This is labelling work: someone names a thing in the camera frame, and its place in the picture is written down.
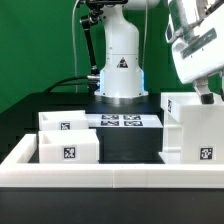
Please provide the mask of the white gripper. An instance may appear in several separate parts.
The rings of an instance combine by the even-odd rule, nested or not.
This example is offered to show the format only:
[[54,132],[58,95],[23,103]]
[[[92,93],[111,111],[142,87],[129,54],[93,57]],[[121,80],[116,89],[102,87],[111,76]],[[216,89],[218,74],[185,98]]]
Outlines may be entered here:
[[224,100],[224,0],[168,0],[166,41],[172,45],[176,72],[193,83],[202,104],[213,104],[208,78],[220,71]]

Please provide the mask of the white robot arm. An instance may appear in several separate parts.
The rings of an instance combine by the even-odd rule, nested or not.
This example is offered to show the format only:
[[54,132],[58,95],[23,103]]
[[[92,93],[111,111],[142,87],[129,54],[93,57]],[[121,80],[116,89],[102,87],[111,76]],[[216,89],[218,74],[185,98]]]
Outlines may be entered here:
[[[125,9],[148,10],[160,0],[109,0],[101,20],[106,40],[106,63],[95,95],[119,103],[141,99],[144,73],[138,64],[139,31],[123,16]],[[177,75],[191,83],[203,104],[214,102],[208,78],[224,71],[224,0],[166,0],[169,9],[166,41],[172,45]]]

